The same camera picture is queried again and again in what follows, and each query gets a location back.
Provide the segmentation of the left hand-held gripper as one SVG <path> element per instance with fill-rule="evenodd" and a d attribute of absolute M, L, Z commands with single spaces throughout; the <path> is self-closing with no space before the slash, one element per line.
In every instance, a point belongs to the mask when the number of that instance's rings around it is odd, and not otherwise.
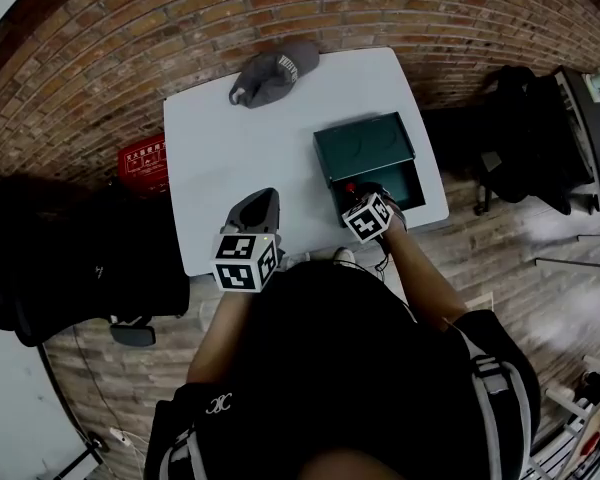
<path fill-rule="evenodd" d="M 223 292 L 259 293 L 279 266 L 279 193 L 269 187 L 234 205 L 213 241 L 212 273 Z"/>

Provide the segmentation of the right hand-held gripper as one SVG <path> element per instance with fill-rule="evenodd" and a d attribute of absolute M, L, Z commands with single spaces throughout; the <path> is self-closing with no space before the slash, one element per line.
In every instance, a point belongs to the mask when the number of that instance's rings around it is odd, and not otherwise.
<path fill-rule="evenodd" d="M 393 224 L 407 229 L 406 219 L 392 195 L 376 182 L 347 182 L 344 187 L 342 221 L 361 243 L 383 243 Z"/>

